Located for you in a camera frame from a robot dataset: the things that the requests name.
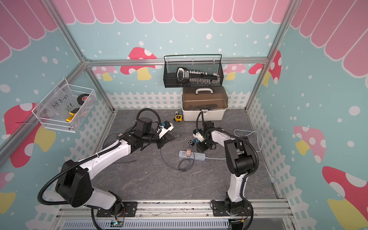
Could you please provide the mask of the yellow tape measure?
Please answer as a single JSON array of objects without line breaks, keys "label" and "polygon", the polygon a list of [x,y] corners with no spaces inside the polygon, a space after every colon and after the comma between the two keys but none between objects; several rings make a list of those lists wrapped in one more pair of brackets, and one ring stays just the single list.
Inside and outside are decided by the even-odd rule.
[{"label": "yellow tape measure", "polygon": [[174,117],[174,121],[175,122],[182,122],[183,121],[183,116],[182,115],[176,115]]}]

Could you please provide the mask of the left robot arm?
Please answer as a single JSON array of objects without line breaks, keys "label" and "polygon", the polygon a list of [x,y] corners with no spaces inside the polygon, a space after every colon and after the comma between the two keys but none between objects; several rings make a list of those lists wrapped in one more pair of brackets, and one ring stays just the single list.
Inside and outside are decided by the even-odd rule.
[{"label": "left robot arm", "polygon": [[169,133],[172,130],[173,124],[162,121],[155,110],[140,110],[134,125],[118,134],[111,145],[83,160],[65,162],[61,172],[40,189],[38,202],[46,206],[86,206],[106,210],[111,216],[119,215],[125,210],[122,199],[111,191],[94,188],[91,180],[117,160],[150,144],[156,144],[161,149],[175,139]]}]

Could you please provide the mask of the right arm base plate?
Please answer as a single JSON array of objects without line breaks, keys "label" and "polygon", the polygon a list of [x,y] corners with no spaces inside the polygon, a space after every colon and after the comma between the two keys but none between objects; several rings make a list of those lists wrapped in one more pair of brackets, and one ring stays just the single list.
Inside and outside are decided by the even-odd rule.
[{"label": "right arm base plate", "polygon": [[251,217],[253,212],[248,203],[244,201],[231,202],[229,199],[224,201],[212,200],[210,207],[215,217],[239,216]]}]

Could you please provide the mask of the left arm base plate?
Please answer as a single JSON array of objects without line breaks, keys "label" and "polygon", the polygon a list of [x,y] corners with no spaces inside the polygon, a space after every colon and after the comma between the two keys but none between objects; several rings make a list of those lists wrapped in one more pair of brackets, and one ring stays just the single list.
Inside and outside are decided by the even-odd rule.
[{"label": "left arm base plate", "polygon": [[99,209],[97,217],[113,218],[113,217],[135,217],[138,202],[123,201],[117,202],[110,209]]}]

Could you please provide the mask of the clear plastic wall bin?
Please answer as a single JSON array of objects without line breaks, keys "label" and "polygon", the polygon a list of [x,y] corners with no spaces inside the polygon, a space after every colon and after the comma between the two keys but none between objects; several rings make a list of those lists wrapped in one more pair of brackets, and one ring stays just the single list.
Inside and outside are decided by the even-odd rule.
[{"label": "clear plastic wall bin", "polygon": [[[77,97],[81,94],[89,94],[83,105],[77,102]],[[69,84],[63,79],[59,86],[35,106],[32,113],[46,129],[76,133],[96,101],[94,89]],[[70,112],[76,115],[71,122],[67,122]]]}]

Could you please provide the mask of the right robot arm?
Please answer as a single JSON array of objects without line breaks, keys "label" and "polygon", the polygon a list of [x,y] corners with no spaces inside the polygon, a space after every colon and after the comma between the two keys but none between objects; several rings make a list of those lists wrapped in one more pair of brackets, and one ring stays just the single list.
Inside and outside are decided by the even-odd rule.
[{"label": "right robot arm", "polygon": [[214,123],[204,120],[201,111],[196,118],[196,129],[193,134],[199,140],[197,150],[205,152],[213,146],[220,145],[225,150],[225,160],[230,171],[230,187],[224,200],[225,210],[230,215],[238,215],[241,211],[253,214],[252,204],[245,198],[244,189],[249,176],[259,167],[259,157],[247,137],[237,137],[234,134],[214,127]]}]

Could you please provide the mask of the black electrical tape roll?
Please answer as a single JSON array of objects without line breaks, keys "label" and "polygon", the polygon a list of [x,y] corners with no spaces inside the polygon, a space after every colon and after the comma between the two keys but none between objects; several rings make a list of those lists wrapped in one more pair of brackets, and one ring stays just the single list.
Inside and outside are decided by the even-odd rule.
[{"label": "black electrical tape roll", "polygon": [[77,102],[79,105],[83,105],[84,102],[88,99],[89,94],[81,94],[77,97]]}]

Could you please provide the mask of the white toolbox brown lid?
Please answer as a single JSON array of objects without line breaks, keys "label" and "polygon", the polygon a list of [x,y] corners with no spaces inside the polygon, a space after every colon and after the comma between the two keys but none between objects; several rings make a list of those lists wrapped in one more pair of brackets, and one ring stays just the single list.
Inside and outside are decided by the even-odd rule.
[{"label": "white toolbox brown lid", "polygon": [[221,121],[228,108],[228,95],[222,86],[186,87],[182,94],[184,121],[196,121],[200,112],[205,121]]}]

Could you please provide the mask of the socket bit set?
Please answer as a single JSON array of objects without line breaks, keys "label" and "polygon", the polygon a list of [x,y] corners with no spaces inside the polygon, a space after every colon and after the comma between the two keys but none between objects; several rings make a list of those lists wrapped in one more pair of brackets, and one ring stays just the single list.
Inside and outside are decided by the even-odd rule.
[{"label": "socket bit set", "polygon": [[184,68],[178,68],[177,81],[187,85],[214,85],[221,86],[221,77],[217,74],[208,74],[207,72],[189,71]]}]

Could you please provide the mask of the white power strip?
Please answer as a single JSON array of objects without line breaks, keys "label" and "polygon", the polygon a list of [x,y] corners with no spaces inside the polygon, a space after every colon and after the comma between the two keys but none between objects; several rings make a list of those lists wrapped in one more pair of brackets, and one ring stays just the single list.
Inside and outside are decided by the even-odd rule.
[{"label": "white power strip", "polygon": [[181,150],[178,154],[180,159],[193,159],[195,161],[204,161],[206,159],[206,155],[204,153],[199,152],[191,152],[190,156],[187,155],[187,151]]}]

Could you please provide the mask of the yellow tool in bin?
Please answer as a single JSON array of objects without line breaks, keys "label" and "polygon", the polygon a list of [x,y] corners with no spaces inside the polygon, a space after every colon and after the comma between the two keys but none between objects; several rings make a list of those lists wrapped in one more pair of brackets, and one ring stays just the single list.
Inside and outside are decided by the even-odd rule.
[{"label": "yellow tool in bin", "polygon": [[73,118],[75,117],[75,113],[70,112],[70,116],[66,119],[67,122],[71,122]]}]

